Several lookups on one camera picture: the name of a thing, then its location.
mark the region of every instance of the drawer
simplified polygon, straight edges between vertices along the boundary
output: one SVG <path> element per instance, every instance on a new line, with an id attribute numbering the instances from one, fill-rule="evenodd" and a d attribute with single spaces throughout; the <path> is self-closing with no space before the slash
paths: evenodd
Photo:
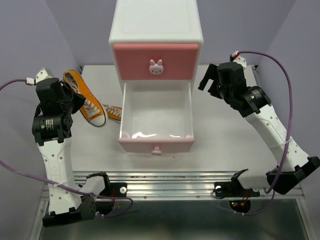
<path id="1" fill-rule="evenodd" d="M 190 83 L 126 81 L 118 141 L 127 152 L 188 152 L 195 142 Z"/>
<path id="2" fill-rule="evenodd" d="M 197 43 L 115 43 L 112 47 L 122 80 L 190 81 L 200 50 Z"/>

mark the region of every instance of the gray floor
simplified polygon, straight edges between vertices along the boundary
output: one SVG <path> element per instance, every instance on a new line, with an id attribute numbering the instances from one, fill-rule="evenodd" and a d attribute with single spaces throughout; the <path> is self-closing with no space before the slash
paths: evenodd
<path id="1" fill-rule="evenodd" d="M 267 200 L 252 201 L 251 212 Z M 217 208 L 222 201 L 135 202 L 127 215 L 44 228 L 41 240 L 305 240 L 295 200 L 275 200 L 256 216 Z"/>

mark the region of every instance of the gray wall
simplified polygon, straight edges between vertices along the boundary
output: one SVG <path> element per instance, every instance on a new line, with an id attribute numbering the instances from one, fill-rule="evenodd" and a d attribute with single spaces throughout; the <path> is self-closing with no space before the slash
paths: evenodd
<path id="1" fill-rule="evenodd" d="M 113 64 L 108 38 L 116 0 L 46 0 L 80 65 Z M 197 0 L 204 46 L 201 64 L 236 50 L 265 52 L 295 0 Z M 259 56 L 248 56 L 258 64 Z"/>
<path id="2" fill-rule="evenodd" d="M 0 85 L 35 77 L 48 67 L 60 77 L 77 69 L 63 34 L 44 0 L 1 0 Z M 0 93 L 0 158 L 9 165 L 45 176 L 43 160 L 31 133 L 38 104 L 35 88 L 15 83 Z M 0 167 L 0 239 L 26 240 L 43 184 Z"/>
<path id="3" fill-rule="evenodd" d="M 320 1 L 297 0 L 268 53 L 287 69 L 293 88 L 292 136 L 311 156 L 320 157 Z M 271 60 L 258 67 L 261 85 L 273 100 L 279 118 L 288 124 L 289 97 L 284 74 Z M 302 182 L 320 239 L 320 169 Z"/>

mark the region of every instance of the sneaker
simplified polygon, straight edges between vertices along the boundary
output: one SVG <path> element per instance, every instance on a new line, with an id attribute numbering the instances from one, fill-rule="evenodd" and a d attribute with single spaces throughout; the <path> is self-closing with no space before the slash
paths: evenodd
<path id="1" fill-rule="evenodd" d="M 70 84 L 72 89 L 85 97 L 84 105 L 80 112 L 84 118 L 95 127 L 103 127 L 107 123 L 107 112 L 100 102 L 89 90 L 80 74 L 74 70 L 68 70 L 63 73 L 63 80 Z"/>
<path id="2" fill-rule="evenodd" d="M 116 121 L 117 123 L 121 122 L 122 116 L 122 108 L 117 106 L 110 106 L 106 104 L 102 104 L 104 110 L 108 114 L 108 118 Z"/>

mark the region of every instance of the bunny face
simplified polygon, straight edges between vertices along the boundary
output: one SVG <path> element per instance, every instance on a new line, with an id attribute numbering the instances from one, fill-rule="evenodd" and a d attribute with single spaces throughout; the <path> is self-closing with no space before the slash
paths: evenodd
<path id="1" fill-rule="evenodd" d="M 164 66 L 162 66 L 162 60 L 160 59 L 158 63 L 155 63 L 155 61 L 151 59 L 149 71 L 154 75 L 162 74 L 164 72 Z"/>

